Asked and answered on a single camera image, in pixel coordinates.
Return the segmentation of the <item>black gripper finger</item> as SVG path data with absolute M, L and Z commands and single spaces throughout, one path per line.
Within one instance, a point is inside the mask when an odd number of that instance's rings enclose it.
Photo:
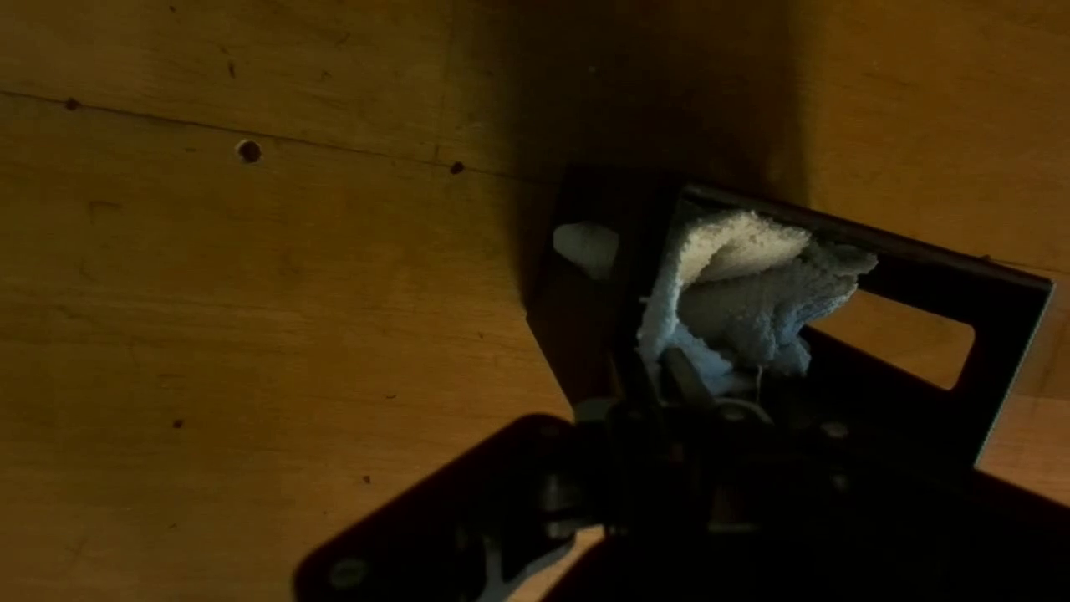
M 675 412 L 675 413 L 708 413 L 713 412 L 713 393 L 704 391 L 704 386 L 685 351 L 668 349 L 658 357 L 658 368 L 661 368 L 661 405 L 668 412 Z

